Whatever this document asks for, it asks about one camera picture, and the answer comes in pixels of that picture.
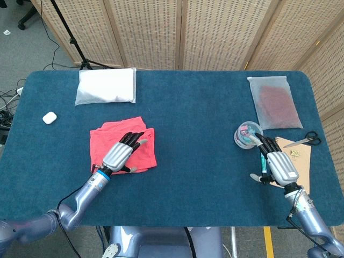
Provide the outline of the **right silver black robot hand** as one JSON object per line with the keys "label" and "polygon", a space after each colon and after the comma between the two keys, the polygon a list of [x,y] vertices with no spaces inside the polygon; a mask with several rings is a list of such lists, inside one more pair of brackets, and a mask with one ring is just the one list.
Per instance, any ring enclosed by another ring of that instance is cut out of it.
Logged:
{"label": "right silver black robot hand", "polygon": [[259,133],[250,135],[249,138],[258,147],[270,168],[270,175],[268,176],[250,174],[253,180],[260,183],[275,182],[287,192],[301,189],[301,186],[297,184],[299,174],[295,166],[274,139],[265,137]]}

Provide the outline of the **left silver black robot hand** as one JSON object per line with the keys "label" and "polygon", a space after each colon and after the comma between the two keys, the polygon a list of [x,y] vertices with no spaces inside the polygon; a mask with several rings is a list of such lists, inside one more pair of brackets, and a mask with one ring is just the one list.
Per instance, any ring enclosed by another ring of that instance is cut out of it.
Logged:
{"label": "left silver black robot hand", "polygon": [[104,156],[101,171],[108,176],[119,171],[125,173],[137,171],[137,167],[126,166],[126,162],[142,144],[147,142],[147,139],[139,140],[143,134],[144,132],[126,133]]}

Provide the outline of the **coral red t-shirt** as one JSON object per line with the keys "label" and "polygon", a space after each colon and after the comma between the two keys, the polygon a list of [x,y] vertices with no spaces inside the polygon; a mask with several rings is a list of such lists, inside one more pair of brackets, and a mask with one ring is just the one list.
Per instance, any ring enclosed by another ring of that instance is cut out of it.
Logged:
{"label": "coral red t-shirt", "polygon": [[147,171],[157,166],[154,153],[155,132],[153,128],[147,128],[141,117],[135,117],[122,121],[106,122],[100,128],[90,131],[90,157],[91,165],[100,165],[110,148],[118,142],[126,133],[144,132],[139,139],[148,141],[141,145],[127,160],[126,166],[135,167],[136,173]]}

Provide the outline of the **brown spiral notebook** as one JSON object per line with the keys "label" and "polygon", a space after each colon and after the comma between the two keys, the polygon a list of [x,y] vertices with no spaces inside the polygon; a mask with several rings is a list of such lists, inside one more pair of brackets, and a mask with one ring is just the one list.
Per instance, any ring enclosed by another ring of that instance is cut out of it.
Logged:
{"label": "brown spiral notebook", "polygon": [[[309,194],[311,146],[301,144],[293,147],[284,148],[284,146],[293,143],[293,141],[282,137],[276,137],[275,141],[279,145],[280,149],[287,154],[287,156],[291,159],[293,165],[295,166],[299,174],[297,184],[302,185],[305,191]],[[299,151],[301,156],[293,160],[290,156],[291,149]]]}

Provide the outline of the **clear tub of binder clips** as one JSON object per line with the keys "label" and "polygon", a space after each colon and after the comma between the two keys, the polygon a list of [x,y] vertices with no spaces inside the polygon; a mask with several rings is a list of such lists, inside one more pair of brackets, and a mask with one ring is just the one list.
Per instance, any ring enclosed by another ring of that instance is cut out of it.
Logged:
{"label": "clear tub of binder clips", "polygon": [[255,133],[263,135],[261,126],[253,121],[246,121],[234,132],[234,141],[242,149],[251,149],[256,146],[250,138],[255,137]]}

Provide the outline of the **clear plastic bag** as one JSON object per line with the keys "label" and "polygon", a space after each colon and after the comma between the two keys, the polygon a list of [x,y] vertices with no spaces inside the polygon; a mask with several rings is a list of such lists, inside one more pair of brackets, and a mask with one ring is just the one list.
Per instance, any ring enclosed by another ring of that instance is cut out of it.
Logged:
{"label": "clear plastic bag", "polygon": [[247,78],[263,130],[303,128],[286,76]]}

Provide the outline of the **white garment in plastic bag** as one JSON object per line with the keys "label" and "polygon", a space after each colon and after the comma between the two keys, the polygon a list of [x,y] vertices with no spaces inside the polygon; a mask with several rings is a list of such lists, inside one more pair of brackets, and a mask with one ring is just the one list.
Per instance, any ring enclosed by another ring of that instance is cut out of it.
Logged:
{"label": "white garment in plastic bag", "polygon": [[80,70],[75,105],[135,103],[135,68]]}

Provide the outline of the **yellow floor tape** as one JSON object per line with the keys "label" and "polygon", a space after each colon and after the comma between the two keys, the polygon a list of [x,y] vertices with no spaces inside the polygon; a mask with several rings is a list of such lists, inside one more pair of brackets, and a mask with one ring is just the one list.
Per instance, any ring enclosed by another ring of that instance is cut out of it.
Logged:
{"label": "yellow floor tape", "polygon": [[272,236],[271,236],[271,228],[269,226],[264,226],[263,227],[263,233],[264,233],[264,241],[265,241],[267,258],[274,258],[274,249],[273,249],[273,242],[272,242]]}

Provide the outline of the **blue table cover cloth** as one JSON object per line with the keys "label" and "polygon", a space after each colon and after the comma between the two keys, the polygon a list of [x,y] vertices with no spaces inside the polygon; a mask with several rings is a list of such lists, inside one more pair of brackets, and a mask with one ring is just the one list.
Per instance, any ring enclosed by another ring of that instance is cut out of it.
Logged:
{"label": "blue table cover cloth", "polygon": [[[284,226],[291,206],[261,172],[257,149],[234,132],[256,112],[248,77],[274,71],[137,72],[137,101],[75,105],[78,72],[26,79],[0,158],[0,220],[28,220],[90,177],[90,131],[141,117],[155,131],[157,166],[114,176],[82,223],[106,226]],[[48,112],[57,115],[47,125]]]}

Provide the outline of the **white earbuds case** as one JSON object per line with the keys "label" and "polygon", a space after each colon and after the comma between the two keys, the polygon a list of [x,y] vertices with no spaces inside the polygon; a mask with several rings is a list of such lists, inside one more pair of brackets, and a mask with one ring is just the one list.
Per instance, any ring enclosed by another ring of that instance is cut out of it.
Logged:
{"label": "white earbuds case", "polygon": [[45,114],[42,118],[43,122],[47,125],[50,125],[51,123],[56,121],[56,119],[57,119],[57,115],[52,111]]}

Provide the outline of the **white table leg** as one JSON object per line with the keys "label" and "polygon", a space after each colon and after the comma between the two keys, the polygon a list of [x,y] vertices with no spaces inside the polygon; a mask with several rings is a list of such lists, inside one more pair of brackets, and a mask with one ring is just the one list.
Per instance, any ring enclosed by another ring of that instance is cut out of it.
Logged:
{"label": "white table leg", "polygon": [[237,239],[236,239],[236,231],[235,231],[234,226],[231,226],[231,250],[232,250],[232,258],[238,258]]}

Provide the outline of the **blue-grey robot torso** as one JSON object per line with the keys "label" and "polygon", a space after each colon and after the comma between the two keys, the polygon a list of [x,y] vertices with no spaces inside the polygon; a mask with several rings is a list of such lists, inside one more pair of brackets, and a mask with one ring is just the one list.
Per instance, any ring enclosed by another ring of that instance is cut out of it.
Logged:
{"label": "blue-grey robot torso", "polygon": [[113,226],[102,258],[223,258],[219,227]]}

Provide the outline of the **black tripod stand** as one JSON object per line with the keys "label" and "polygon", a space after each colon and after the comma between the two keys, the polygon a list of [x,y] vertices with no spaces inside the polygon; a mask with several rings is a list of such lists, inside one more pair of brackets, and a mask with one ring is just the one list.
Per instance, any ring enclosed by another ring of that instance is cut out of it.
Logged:
{"label": "black tripod stand", "polygon": [[83,70],[84,68],[86,68],[87,70],[93,70],[91,64],[93,64],[93,65],[98,65],[98,66],[102,67],[103,69],[115,69],[115,67],[108,66],[108,65],[106,65],[106,64],[102,64],[102,63],[99,63],[99,62],[96,62],[96,61],[89,60],[89,59],[87,59],[87,58],[84,56],[84,54],[83,54],[83,52],[82,52],[82,50],[81,50],[81,48],[80,48],[80,46],[79,46],[79,44],[78,44],[76,38],[74,37],[72,31],[70,30],[70,28],[69,28],[69,26],[68,26],[68,24],[67,24],[67,22],[66,22],[66,20],[65,20],[65,18],[64,18],[64,16],[63,16],[62,12],[61,12],[61,10],[59,9],[59,7],[58,7],[58,5],[57,5],[57,2],[56,2],[55,0],[50,0],[50,2],[51,2],[51,4],[52,4],[52,6],[54,7],[54,9],[55,9],[57,15],[59,16],[59,18],[60,18],[60,20],[61,20],[61,22],[62,22],[64,28],[66,29],[66,31],[67,31],[67,33],[68,33],[68,35],[69,35],[69,37],[70,37],[69,43],[70,43],[71,45],[74,45],[74,47],[76,48],[76,50],[77,50],[79,56],[80,56],[81,59],[82,59],[82,61],[81,61],[81,66],[80,66],[80,70]]}

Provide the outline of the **woven wooden folding screen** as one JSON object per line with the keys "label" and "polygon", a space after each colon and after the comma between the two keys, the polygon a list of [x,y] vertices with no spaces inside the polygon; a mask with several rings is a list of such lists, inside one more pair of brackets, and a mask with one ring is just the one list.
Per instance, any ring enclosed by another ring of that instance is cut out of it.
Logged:
{"label": "woven wooden folding screen", "polygon": [[[76,65],[50,0],[31,0]],[[344,192],[344,0],[55,0],[87,59],[116,68],[301,70]]]}

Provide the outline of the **black office chair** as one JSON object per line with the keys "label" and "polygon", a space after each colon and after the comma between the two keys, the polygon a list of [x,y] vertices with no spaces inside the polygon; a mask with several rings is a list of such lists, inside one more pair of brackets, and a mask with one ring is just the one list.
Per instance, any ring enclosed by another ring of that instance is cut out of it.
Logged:
{"label": "black office chair", "polygon": [[[17,3],[18,5],[23,5],[24,2],[29,2],[29,3],[31,3],[31,0],[16,0],[16,3]],[[25,30],[25,29],[26,29],[25,23],[26,23],[29,19],[31,19],[36,13],[37,13],[37,10],[36,10],[36,8],[35,8],[34,5],[33,5],[33,6],[30,8],[30,10],[27,12],[27,14],[26,14],[22,19],[19,20],[19,22],[18,22],[18,28],[19,28],[20,30],[22,30],[22,31]]]}

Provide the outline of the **black-handled scissors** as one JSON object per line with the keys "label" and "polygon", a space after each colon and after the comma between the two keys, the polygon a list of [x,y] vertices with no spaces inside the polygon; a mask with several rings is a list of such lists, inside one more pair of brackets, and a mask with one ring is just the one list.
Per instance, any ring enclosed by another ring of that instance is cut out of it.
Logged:
{"label": "black-handled scissors", "polygon": [[305,138],[302,140],[298,140],[291,144],[284,146],[284,148],[293,147],[301,144],[309,144],[311,146],[317,146],[321,143],[321,139],[318,136],[316,131],[309,131],[306,133]]}

